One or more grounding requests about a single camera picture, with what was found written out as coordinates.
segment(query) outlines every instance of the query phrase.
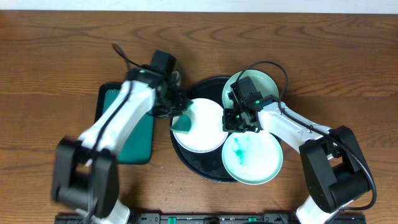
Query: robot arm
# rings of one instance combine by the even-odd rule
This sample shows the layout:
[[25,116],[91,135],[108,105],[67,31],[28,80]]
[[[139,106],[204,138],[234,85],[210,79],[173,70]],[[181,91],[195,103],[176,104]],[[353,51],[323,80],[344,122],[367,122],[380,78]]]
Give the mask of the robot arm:
[[[130,211],[118,200],[118,156],[148,111],[157,118],[169,118],[187,109],[189,99],[178,88],[176,63],[169,53],[157,50],[150,65],[127,72],[119,95],[91,128],[77,141],[60,141],[52,184],[55,201],[93,217],[96,223],[127,223]],[[91,165],[89,173],[78,169],[83,165]]]
[[[370,191],[370,183],[358,161],[330,139],[348,146],[364,168],[369,170],[352,130],[345,126],[337,129],[321,126],[280,102],[284,112],[293,117],[290,119],[281,113],[279,99],[272,95],[262,97],[250,77],[240,80],[239,86],[240,89],[236,83],[231,85],[229,98],[234,101],[234,108],[224,110],[223,129],[229,132],[265,130],[275,134],[300,153],[307,189],[310,192],[310,197],[296,211],[302,224],[325,223],[341,207]],[[323,134],[301,124],[313,127]],[[328,160],[332,157],[342,157],[343,162],[331,167]]]

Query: wooden tabletop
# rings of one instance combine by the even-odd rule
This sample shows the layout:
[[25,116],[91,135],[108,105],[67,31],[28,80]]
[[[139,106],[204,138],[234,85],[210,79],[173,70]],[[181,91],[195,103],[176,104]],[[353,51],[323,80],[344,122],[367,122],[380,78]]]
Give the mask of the wooden tabletop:
[[[397,223],[398,16],[61,11],[0,12],[0,223],[52,223],[71,211],[50,199],[55,146],[93,124],[102,84],[123,81],[111,42],[137,63],[169,51],[184,67],[184,88],[260,60],[280,63],[290,108],[354,131],[377,185],[368,223]],[[282,88],[280,71],[259,68]],[[157,120],[150,162],[119,166],[120,199],[164,213],[295,210],[308,192],[299,154],[283,149],[269,183],[216,183],[180,162],[169,121]]]

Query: sponge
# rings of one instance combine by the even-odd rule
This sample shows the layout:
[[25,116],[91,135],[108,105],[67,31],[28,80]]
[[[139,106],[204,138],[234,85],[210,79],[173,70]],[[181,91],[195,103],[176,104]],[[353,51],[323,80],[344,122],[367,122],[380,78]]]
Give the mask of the sponge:
[[188,115],[181,115],[177,122],[170,127],[170,130],[176,133],[188,134],[189,130],[191,130],[192,122],[191,118]]

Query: round black tray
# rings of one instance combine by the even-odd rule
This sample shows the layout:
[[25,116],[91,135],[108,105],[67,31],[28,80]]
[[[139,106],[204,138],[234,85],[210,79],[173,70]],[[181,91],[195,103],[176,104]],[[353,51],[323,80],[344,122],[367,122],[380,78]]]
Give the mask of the round black tray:
[[[206,98],[213,100],[224,108],[222,94],[225,83],[229,78],[230,77],[213,77],[203,80],[187,91],[188,97],[190,99]],[[170,137],[178,157],[190,170],[209,180],[225,183],[237,182],[237,180],[228,174],[224,167],[221,158],[224,144],[211,152],[195,153],[184,149],[177,140],[175,140],[172,131],[170,131]]]

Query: white backdrop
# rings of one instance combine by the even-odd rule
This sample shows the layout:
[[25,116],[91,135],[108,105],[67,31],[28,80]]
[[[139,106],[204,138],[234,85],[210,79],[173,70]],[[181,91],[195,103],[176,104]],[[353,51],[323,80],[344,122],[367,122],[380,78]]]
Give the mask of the white backdrop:
[[398,14],[398,0],[0,0],[0,9]]

